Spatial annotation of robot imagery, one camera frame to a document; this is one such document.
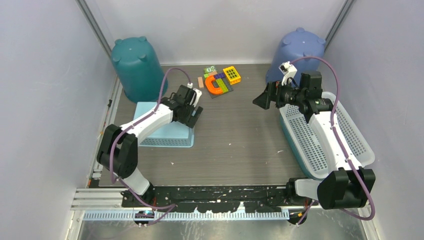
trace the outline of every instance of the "lime green block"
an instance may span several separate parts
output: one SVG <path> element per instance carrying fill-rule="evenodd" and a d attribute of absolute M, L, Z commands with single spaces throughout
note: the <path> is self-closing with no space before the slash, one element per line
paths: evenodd
<path fill-rule="evenodd" d="M 225 83 L 223 82 L 223 80 L 221 78 L 218 78 L 215 81 L 218 84 L 218 86 L 221 88 L 223 93 L 228 92 L 228 88 L 227 88 L 227 86 L 225 86 Z"/>

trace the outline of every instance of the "light blue box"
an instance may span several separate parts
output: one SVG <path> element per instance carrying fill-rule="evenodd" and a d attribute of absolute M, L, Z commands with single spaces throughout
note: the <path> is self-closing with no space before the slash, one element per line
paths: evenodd
<path fill-rule="evenodd" d="M 135 108 L 134 119 L 149 112 L 156 102 L 138 102 Z M 165 147 L 165 148 L 191 148 L 195 141 L 195 131 L 188 126 L 173 121 L 168 123 L 150 136 L 140 146 L 143 147 Z"/>

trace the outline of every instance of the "white cable connector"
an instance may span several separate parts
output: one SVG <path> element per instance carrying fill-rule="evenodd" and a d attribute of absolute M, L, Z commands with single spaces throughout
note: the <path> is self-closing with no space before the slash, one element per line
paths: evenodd
<path fill-rule="evenodd" d="M 298 72 L 298 70 L 296 69 L 296 67 L 293 66 L 293 64 L 291 64 L 289 61 L 283 62 L 279 66 L 279 70 L 284 75 L 282 77 L 282 80 L 281 80 L 281 84 L 282 85 L 291 84 L 292 83 L 292 79 L 294 79 L 296 73 Z"/>

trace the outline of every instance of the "teal bin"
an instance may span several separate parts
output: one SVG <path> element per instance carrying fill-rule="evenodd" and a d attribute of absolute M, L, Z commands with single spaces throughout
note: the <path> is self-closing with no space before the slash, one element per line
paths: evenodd
<path fill-rule="evenodd" d="M 164 71 L 145 36 L 118 39 L 110 56 L 126 97 L 133 103 L 158 100 Z M 165 80 L 163 95 L 168 89 Z"/>

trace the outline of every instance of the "yellow crate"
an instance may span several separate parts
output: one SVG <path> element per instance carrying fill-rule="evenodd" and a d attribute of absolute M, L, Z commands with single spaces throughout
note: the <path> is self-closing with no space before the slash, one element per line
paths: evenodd
<path fill-rule="evenodd" d="M 237 72 L 236 68 L 233 66 L 229 66 L 223 69 L 226 79 L 228 79 L 229 84 L 233 85 L 242 81 L 242 77 Z"/>

